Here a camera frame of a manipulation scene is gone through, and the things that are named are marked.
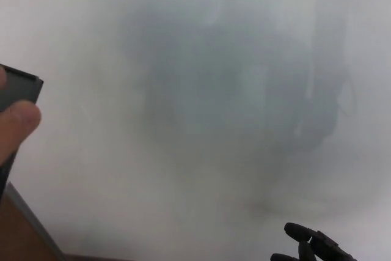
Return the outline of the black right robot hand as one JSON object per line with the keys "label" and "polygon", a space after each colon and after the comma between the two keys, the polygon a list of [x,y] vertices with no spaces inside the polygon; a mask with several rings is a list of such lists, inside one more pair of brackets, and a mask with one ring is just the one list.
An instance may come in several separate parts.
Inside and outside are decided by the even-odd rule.
{"label": "black right robot hand", "polygon": [[298,242],[298,257],[274,253],[270,257],[271,261],[316,260],[317,257],[325,261],[356,261],[351,254],[342,250],[338,243],[319,230],[315,231],[293,222],[287,222],[284,231]]}

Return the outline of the bare human hand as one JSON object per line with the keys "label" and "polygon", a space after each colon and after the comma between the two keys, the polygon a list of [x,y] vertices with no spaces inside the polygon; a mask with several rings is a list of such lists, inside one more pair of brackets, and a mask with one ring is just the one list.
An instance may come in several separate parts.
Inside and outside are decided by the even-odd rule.
{"label": "bare human hand", "polygon": [[1,166],[38,127],[36,102],[42,86],[37,76],[1,66]]}

